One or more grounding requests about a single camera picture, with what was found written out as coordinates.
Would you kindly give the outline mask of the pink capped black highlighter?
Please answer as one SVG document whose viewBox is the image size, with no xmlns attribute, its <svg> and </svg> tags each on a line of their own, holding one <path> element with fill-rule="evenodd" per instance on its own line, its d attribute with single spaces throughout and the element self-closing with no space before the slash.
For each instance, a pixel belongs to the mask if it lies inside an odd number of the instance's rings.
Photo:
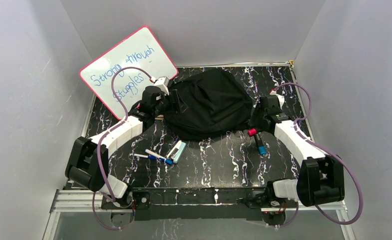
<svg viewBox="0 0 392 240">
<path fill-rule="evenodd" d="M 259 133 L 261 133 L 261 132 L 262 132 L 262 130 L 259 129 L 259 128 L 251 128 L 251 129 L 249 129 L 249 130 L 247 131 L 247 134 L 248 134 L 250 137 L 253 137 L 253 136 L 255 136 L 256 134 L 259 134 Z"/>
</svg>

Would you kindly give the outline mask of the blue capped black highlighter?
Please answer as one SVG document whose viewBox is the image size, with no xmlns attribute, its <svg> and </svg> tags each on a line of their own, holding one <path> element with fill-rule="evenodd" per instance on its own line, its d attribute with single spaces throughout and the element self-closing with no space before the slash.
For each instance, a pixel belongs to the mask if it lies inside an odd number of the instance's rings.
<svg viewBox="0 0 392 240">
<path fill-rule="evenodd" d="M 265 146 L 263 144 L 261 136 L 258 133 L 254 135 L 254 140 L 255 140 L 257 149 L 259 151 L 259 154 L 260 155 L 265 155 L 267 153 L 267 151 L 266 151 L 266 148 L 265 148 Z"/>
</svg>

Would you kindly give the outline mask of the black student backpack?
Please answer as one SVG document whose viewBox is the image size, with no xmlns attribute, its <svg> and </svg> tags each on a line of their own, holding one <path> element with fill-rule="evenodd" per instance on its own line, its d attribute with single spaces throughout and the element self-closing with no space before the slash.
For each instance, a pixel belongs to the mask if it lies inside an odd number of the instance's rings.
<svg viewBox="0 0 392 240">
<path fill-rule="evenodd" d="M 228 71 L 214 68 L 174 83 L 187 105 L 183 113 L 165 113 L 168 127 L 184 141 L 201 141 L 227 131 L 243 130 L 253 100 Z"/>
</svg>

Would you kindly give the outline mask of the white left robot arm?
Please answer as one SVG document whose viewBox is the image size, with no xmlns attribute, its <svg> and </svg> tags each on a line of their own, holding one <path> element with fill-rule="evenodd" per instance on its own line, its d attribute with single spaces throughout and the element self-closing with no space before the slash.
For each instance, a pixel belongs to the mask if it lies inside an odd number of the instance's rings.
<svg viewBox="0 0 392 240">
<path fill-rule="evenodd" d="M 65 176 L 75 183 L 100 192 L 121 208 L 131 206 L 128 185 L 108 173 L 110 157 L 134 137 L 144 133 L 163 114 L 183 113 L 187 105 L 178 90 L 151 85 L 145 88 L 126 116 L 114 126 L 90 138 L 78 137 L 72 147 Z"/>
</svg>

